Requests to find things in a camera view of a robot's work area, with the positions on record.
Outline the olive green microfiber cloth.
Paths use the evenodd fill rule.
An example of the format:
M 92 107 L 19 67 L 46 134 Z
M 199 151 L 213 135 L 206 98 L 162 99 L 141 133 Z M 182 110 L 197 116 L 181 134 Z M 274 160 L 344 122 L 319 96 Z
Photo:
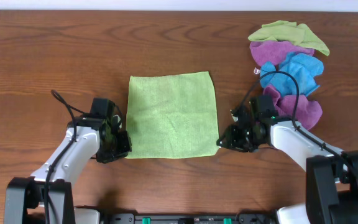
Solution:
M 263 24 L 260 29 L 248 36 L 251 42 L 265 42 L 268 40 L 288 41 L 295 46 L 315 49 L 325 56 L 329 56 L 327 45 L 306 25 L 290 21 L 276 21 Z

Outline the purple microfiber cloth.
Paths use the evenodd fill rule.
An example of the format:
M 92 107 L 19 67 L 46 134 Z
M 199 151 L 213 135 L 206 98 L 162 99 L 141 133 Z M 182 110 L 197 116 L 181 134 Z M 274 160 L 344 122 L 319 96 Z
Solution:
M 273 85 L 266 86 L 263 90 L 263 94 L 272 97 L 273 105 L 280 116 L 292 115 L 296 95 L 281 96 Z M 305 95 L 299 96 L 295 118 L 305 129 L 310 130 L 313 128 L 318 123 L 322 114 L 322 108 L 317 101 L 309 101 Z
M 278 65 L 286 59 L 289 53 L 314 55 L 314 49 L 296 46 L 289 41 L 267 40 L 264 42 L 251 42 L 249 48 L 253 59 L 259 66 L 267 62 Z

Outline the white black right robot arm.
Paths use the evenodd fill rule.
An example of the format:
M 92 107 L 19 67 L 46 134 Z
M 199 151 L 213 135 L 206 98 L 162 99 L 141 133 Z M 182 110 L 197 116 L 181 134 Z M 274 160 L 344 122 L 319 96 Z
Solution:
M 331 146 L 299 122 L 279 117 L 232 124 L 216 144 L 239 152 L 268 144 L 306 172 L 305 216 L 298 206 L 281 208 L 280 223 L 358 223 L 358 151 Z

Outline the light green microfiber cloth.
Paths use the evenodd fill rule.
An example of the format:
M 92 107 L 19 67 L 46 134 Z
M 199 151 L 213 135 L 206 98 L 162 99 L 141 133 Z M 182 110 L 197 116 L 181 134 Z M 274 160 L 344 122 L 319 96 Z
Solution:
M 219 129 L 210 74 L 132 76 L 126 130 L 132 143 L 130 159 L 215 155 Z

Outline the white cloth label tag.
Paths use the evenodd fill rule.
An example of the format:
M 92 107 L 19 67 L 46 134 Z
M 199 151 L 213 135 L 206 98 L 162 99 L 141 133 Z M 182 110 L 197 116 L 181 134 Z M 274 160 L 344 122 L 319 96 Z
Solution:
M 259 75 L 259 74 L 260 74 L 260 69 L 254 68 L 254 74 L 255 74 L 255 75 Z

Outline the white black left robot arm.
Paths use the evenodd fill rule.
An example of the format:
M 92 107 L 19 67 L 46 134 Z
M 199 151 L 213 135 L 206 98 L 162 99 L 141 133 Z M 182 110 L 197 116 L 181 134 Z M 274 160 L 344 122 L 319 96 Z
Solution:
M 107 223 L 95 208 L 76 208 L 72 188 L 89 160 L 106 164 L 131 151 L 118 115 L 78 117 L 55 152 L 29 177 L 6 189 L 4 223 Z

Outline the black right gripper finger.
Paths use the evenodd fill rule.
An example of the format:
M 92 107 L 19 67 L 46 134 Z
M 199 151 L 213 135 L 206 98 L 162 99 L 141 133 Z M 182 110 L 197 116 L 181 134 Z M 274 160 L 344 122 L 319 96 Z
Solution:
M 219 136 L 217 143 L 228 143 L 231 140 L 232 125 L 229 125 L 222 135 Z
M 218 139 L 216 141 L 216 145 L 219 148 L 225 148 L 225 149 L 230 149 L 231 148 L 231 143 L 229 141 L 227 141 L 226 139 Z

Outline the blue microfiber cloth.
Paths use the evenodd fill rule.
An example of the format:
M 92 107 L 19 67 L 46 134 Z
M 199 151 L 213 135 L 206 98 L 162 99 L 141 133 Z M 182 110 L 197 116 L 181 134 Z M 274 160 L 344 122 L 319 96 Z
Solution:
M 299 94 L 308 96 L 319 88 L 314 78 L 323 73 L 324 65 L 313 56 L 289 53 L 286 59 L 278 65 L 278 71 L 291 75 L 298 84 Z M 293 80 L 282 73 L 271 73 L 261 79 L 260 84 L 263 88 L 273 85 L 282 96 L 296 94 Z

